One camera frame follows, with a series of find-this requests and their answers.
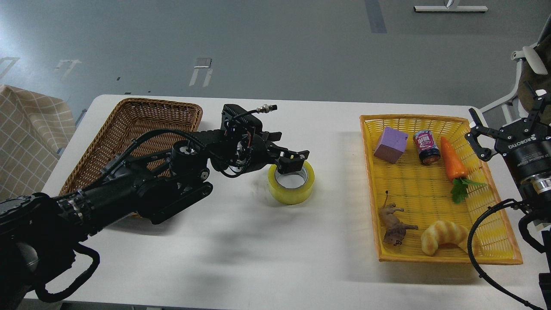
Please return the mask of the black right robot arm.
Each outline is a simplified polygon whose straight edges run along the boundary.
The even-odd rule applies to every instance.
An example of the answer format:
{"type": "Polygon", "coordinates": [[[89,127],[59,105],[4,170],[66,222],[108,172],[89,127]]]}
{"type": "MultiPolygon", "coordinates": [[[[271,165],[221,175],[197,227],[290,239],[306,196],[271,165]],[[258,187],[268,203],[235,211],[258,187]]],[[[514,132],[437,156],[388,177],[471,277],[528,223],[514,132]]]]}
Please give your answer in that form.
{"type": "Polygon", "coordinates": [[[494,281],[480,267],[474,256],[474,234],[478,226],[490,215],[506,208],[520,210],[523,217],[518,222],[522,239],[536,251],[550,259],[550,230],[543,229],[542,241],[529,232],[529,224],[543,227],[550,224],[551,216],[551,140],[550,125],[540,120],[545,108],[550,105],[550,94],[546,90],[534,90],[525,83],[531,92],[534,104],[525,118],[519,118],[500,129],[490,129],[482,125],[478,114],[471,108],[474,126],[465,139],[482,161],[489,161],[494,155],[501,155],[508,171],[521,195],[521,200],[512,198],[489,207],[474,222],[467,237],[467,253],[471,264],[488,284],[508,295],[524,306],[536,310],[537,306],[518,297],[494,281]]]}

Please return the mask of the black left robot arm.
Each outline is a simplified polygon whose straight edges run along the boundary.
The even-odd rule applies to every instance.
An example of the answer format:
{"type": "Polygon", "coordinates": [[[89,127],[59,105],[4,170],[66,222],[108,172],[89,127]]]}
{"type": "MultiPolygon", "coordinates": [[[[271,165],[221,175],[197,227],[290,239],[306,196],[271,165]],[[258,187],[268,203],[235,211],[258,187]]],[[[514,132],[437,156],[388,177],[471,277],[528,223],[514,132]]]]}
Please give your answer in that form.
{"type": "Polygon", "coordinates": [[[309,151],[276,145],[256,113],[225,104],[220,129],[155,129],[134,139],[92,184],[65,195],[37,192],[1,203],[1,308],[15,310],[29,291],[47,303],[74,294],[99,266],[83,243],[131,213],[160,224],[213,191],[210,162],[228,178],[273,164],[280,174],[301,171],[309,151]]]}

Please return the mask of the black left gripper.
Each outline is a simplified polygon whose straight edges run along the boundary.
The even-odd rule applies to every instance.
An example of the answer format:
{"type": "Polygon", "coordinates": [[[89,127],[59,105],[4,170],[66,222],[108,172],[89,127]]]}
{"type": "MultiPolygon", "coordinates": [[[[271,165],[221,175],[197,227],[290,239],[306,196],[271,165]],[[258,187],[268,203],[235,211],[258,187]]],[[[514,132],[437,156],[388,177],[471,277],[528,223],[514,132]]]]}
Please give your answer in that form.
{"type": "Polygon", "coordinates": [[[279,174],[301,171],[310,151],[283,151],[275,144],[282,135],[281,132],[261,131],[260,137],[242,137],[237,144],[235,173],[257,171],[269,164],[275,164],[279,174]]]}

